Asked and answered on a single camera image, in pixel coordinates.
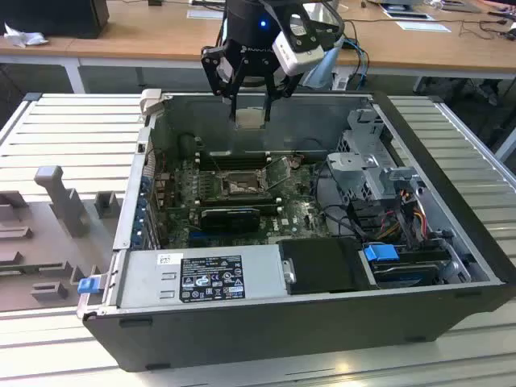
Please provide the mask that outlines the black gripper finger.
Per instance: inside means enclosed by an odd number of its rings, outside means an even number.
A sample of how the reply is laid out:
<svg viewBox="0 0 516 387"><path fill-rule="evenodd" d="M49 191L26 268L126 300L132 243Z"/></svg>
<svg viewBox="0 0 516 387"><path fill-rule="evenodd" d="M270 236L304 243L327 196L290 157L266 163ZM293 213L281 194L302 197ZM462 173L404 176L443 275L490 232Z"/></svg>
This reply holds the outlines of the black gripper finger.
<svg viewBox="0 0 516 387"><path fill-rule="evenodd" d="M275 84L272 73L264 76L266 95L264 100L264 121L270 121L271 108L273 102L281 98L290 98L294 90L297 88L302 75L299 73L294 76L285 76L279 85Z"/></svg>
<svg viewBox="0 0 516 387"><path fill-rule="evenodd" d="M202 49L201 63L213 95L230 100L229 119L234 122L236 116L237 94L244 79L244 56L240 53L240 44L223 46L205 46ZM222 64L228 64L231 70L229 80L224 81L218 72Z"/></svg>

